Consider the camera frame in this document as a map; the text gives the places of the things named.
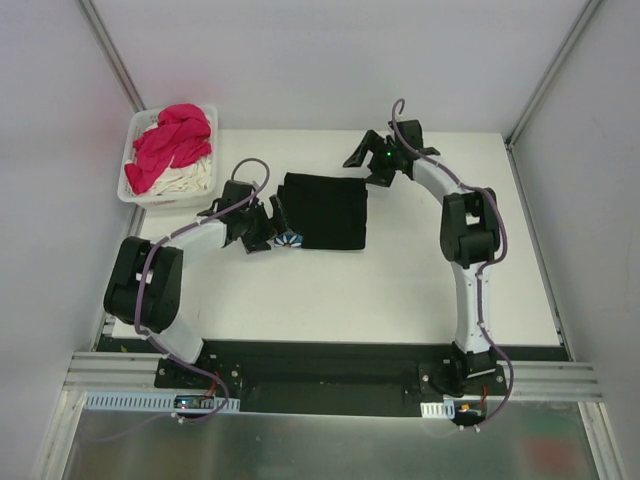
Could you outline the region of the black graphic t shirt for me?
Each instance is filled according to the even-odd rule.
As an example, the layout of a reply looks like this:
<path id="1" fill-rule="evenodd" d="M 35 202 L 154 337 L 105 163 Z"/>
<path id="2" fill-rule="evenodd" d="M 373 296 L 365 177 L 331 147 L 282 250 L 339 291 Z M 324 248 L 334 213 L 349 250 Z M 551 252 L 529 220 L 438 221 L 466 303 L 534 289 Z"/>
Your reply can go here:
<path id="1" fill-rule="evenodd" d="M 285 218 L 306 250 L 366 247 L 368 191 L 362 178 L 287 173 L 278 186 Z"/>

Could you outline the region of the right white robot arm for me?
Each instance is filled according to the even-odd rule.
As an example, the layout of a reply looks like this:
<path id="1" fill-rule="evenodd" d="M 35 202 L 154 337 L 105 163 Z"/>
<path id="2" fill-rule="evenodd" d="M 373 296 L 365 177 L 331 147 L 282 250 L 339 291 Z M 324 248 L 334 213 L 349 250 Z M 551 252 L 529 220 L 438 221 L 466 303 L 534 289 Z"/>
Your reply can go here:
<path id="1" fill-rule="evenodd" d="M 451 265 L 456 288 L 457 326 L 450 359 L 429 374 L 437 392 L 460 398 L 481 388 L 497 370 L 498 352 L 489 334 L 489 268 L 501 248 L 501 223 L 492 190 L 466 185 L 447 167 L 440 152 L 426 147 L 417 120 L 391 122 L 385 137 L 364 134 L 345 168 L 360 167 L 371 156 L 366 182 L 389 187 L 398 172 L 424 187 L 441 205 L 439 243 Z"/>

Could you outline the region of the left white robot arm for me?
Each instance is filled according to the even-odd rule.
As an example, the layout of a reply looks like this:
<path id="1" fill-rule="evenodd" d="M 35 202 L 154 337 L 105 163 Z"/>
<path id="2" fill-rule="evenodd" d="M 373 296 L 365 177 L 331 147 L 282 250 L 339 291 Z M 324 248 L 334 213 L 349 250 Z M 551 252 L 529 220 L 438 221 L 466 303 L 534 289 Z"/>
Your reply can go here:
<path id="1" fill-rule="evenodd" d="M 152 241 L 129 236 L 120 245 L 104 295 L 105 311 L 130 325 L 167 360 L 188 388 L 209 380 L 220 384 L 201 335 L 185 319 L 181 306 L 184 271 L 217 249 L 239 241 L 246 253 L 271 249 L 288 221 L 277 195 L 269 197 L 268 214 L 259 188 L 228 180 L 222 195 L 195 219 Z"/>

